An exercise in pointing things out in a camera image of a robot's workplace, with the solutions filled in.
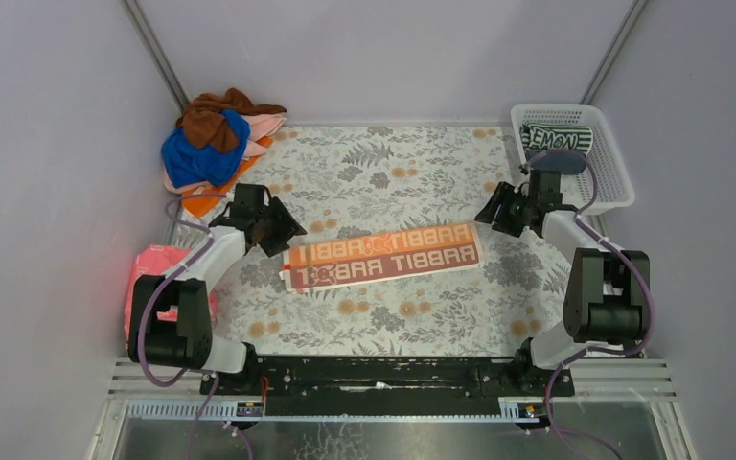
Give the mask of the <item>orange blue rabbit towel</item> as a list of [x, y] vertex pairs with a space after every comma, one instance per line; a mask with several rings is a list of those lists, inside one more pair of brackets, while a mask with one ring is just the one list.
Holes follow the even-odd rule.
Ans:
[[292, 246], [280, 277], [292, 293], [311, 293], [436, 272], [477, 268], [482, 245], [472, 222]]

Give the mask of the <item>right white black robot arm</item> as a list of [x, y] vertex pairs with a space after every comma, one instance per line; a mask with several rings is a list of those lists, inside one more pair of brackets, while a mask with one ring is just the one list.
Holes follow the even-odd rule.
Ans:
[[519, 186], [498, 183], [475, 217], [513, 237], [530, 230], [571, 265], [561, 321], [517, 351], [532, 368], [562, 368], [588, 352], [635, 354], [654, 330], [648, 256], [610, 242], [583, 211], [564, 202], [559, 173], [532, 171]]

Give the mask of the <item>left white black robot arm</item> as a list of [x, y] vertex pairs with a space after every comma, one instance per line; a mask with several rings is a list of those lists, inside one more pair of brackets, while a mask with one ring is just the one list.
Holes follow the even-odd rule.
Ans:
[[161, 275], [142, 275], [131, 291], [127, 351], [144, 369], [241, 372], [245, 343], [214, 334], [210, 293], [252, 249], [268, 257], [289, 248], [306, 231], [265, 185], [239, 183], [222, 212], [207, 225], [184, 221], [200, 241]]

